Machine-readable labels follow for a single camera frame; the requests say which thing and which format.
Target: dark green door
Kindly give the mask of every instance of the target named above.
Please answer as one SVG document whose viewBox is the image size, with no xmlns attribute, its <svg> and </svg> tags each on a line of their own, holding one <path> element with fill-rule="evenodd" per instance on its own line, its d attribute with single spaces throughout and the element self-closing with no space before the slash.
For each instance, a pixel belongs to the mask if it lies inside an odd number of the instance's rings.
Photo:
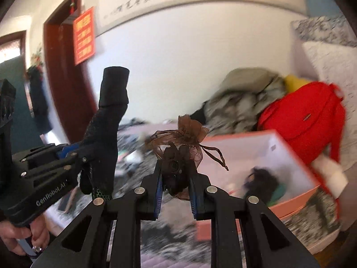
<svg viewBox="0 0 357 268">
<path fill-rule="evenodd" d="M 16 88 L 15 113 L 11 126 L 13 154 L 43 145 L 27 104 L 24 69 L 22 56 L 0 63 L 0 80 L 6 78 Z"/>
</svg>

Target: drawstring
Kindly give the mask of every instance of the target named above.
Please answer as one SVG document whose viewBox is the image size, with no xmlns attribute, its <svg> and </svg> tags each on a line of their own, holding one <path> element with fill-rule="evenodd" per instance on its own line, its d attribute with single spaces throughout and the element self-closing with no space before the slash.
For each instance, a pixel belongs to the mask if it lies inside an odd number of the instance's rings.
<svg viewBox="0 0 357 268">
<path fill-rule="evenodd" d="M 208 156 L 210 156 L 215 162 L 218 162 L 222 167 L 224 167 L 227 171 L 229 171 L 228 170 L 228 167 L 227 167 L 227 165 L 226 165 L 226 162 L 224 161 L 224 158 L 223 158 L 223 155 L 222 155 L 222 152 L 221 152 L 221 150 L 219 150 L 218 148 L 216 148 L 216 147 L 208 147 L 208 146 L 203 146 L 203 145 L 201 145 L 201 144 L 199 144 L 201 147 L 202 147 L 202 149 L 203 149 L 203 151 L 208 155 Z M 217 153 L 220 155 L 220 157 L 221 157 L 221 160 L 219 160 L 218 158 L 216 158 L 215 156 L 213 156 L 211 153 L 209 153 L 207 150 L 212 150 L 212 151 L 217 151 Z"/>
</svg>

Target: finger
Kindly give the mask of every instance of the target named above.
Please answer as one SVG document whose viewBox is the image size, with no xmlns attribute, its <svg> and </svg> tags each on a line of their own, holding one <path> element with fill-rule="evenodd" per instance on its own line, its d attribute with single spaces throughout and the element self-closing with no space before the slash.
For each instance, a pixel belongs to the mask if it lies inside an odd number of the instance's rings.
<svg viewBox="0 0 357 268">
<path fill-rule="evenodd" d="M 1 238 L 7 239 L 26 239 L 31 236 L 31 231 L 28 228 L 17 228 L 9 221 L 0 222 Z"/>
<path fill-rule="evenodd" d="M 32 240 L 32 246 L 41 247 L 42 249 L 45 249 L 48 246 L 49 240 L 50 233 L 47 229 L 44 229 L 37 240 Z"/>
<path fill-rule="evenodd" d="M 43 230 L 47 230 L 46 228 L 46 220 L 45 216 L 42 214 L 38 216 L 31 224 L 31 233 L 32 233 L 32 240 L 36 241 L 42 234 Z"/>
<path fill-rule="evenodd" d="M 26 253 L 21 248 L 19 243 L 15 239 L 2 238 L 3 243 L 9 251 L 14 252 L 17 255 L 24 256 Z"/>
</svg>

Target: red poster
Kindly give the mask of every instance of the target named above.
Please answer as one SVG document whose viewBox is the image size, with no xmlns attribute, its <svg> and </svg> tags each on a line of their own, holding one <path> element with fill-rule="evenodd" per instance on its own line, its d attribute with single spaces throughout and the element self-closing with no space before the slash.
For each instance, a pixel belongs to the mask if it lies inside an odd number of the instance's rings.
<svg viewBox="0 0 357 268">
<path fill-rule="evenodd" d="M 94 8 L 91 7 L 73 21 L 74 63 L 75 65 L 90 58 L 94 47 Z"/>
</svg>

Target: open cardboard box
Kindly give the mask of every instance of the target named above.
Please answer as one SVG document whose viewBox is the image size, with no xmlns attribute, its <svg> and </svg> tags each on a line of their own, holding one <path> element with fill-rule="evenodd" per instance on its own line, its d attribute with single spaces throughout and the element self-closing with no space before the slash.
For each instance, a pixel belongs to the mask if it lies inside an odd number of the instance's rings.
<svg viewBox="0 0 357 268">
<path fill-rule="evenodd" d="M 241 197 L 244 181 L 255 166 L 267 168 L 286 186 L 285 195 L 270 209 L 280 218 L 296 214 L 316 192 L 319 182 L 275 130 L 206 137 L 203 145 L 221 150 L 229 171 L 204 156 L 197 171 L 209 177 L 212 185 Z M 198 221 L 197 240 L 211 239 L 211 221 Z"/>
</svg>

